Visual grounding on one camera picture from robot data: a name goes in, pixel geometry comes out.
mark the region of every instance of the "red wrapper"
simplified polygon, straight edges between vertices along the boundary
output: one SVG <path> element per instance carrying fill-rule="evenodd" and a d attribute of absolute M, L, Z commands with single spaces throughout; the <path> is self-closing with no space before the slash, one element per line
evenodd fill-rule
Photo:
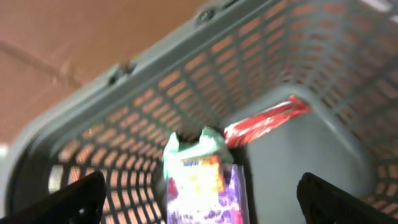
<path fill-rule="evenodd" d="M 231 124 L 224 129 L 228 149 L 243 146 L 277 128 L 289 119 L 310 112 L 310 107 L 292 95 L 281 102 L 250 118 Z"/>

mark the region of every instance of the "colorful packaging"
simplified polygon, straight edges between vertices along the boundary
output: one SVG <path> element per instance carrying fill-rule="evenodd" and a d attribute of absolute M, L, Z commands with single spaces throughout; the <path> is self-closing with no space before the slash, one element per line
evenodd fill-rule
<path fill-rule="evenodd" d="M 194 144 L 181 142 L 177 133 L 172 133 L 163 152 L 164 179 L 167 180 L 174 175 L 179 175 L 181 172 L 180 161 L 212 155 L 217 155 L 222 163 L 233 162 L 233 157 L 226 147 L 224 137 L 219 132 L 204 127 L 199 141 Z"/>
<path fill-rule="evenodd" d="M 250 118 L 231 124 L 224 129 L 228 149 L 243 146 L 279 127 L 289 119 L 310 112 L 310 107 L 296 96 L 281 102 Z"/>
<path fill-rule="evenodd" d="M 185 183 L 173 178 L 167 182 L 167 223 L 173 224 L 247 224 L 248 207 L 243 168 L 223 165 L 225 190 L 216 194 L 216 200 L 208 194 L 192 198 Z"/>
<path fill-rule="evenodd" d="M 182 168 L 174 176 L 179 183 L 185 182 L 185 188 L 193 194 L 218 193 L 225 189 L 218 156 L 208 156 L 180 161 Z"/>

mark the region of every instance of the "basket bottom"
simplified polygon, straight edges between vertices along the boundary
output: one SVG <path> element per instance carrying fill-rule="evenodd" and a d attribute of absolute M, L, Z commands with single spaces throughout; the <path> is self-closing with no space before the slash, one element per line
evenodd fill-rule
<path fill-rule="evenodd" d="M 313 111 L 296 117 L 242 149 L 235 162 L 245 169 L 251 223 L 305 223 L 296 189 L 311 172 L 355 197 L 376 186 L 373 158 L 309 91 L 283 86 L 234 114 L 230 124 L 295 94 Z"/>

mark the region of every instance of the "candy wrapper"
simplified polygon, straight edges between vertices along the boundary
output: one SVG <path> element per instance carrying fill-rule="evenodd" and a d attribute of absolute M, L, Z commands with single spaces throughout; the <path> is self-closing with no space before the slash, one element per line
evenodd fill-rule
<path fill-rule="evenodd" d="M 180 141 L 177 133 L 172 133 L 163 152 L 164 179 L 179 175 L 181 160 L 212 155 L 217 155 L 222 163 L 234 161 L 221 133 L 209 127 L 204 127 L 199 141 L 193 144 Z"/>
<path fill-rule="evenodd" d="M 193 197 L 184 182 L 168 179 L 167 223 L 249 223 L 243 168 L 237 165 L 224 166 L 227 184 L 224 191 L 215 194 L 207 192 Z"/>
<path fill-rule="evenodd" d="M 174 175 L 174 181 L 191 190 L 191 195 L 218 195 L 225 189 L 221 164 L 218 156 L 208 156 L 194 159 L 183 159 L 181 168 Z"/>
<path fill-rule="evenodd" d="M 224 129 L 228 149 L 243 146 L 277 128 L 289 119 L 310 112 L 310 107 L 296 96 L 263 112 L 231 124 Z"/>

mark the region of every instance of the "purple package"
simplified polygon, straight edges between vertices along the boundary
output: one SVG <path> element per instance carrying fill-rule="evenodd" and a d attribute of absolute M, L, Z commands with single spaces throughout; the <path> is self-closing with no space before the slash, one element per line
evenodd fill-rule
<path fill-rule="evenodd" d="M 249 223 L 246 198 L 246 183 L 243 168 L 237 165 L 223 165 L 225 191 L 213 197 L 193 198 L 187 195 L 183 184 L 173 179 L 167 182 L 167 223 L 205 224 L 205 223 Z"/>

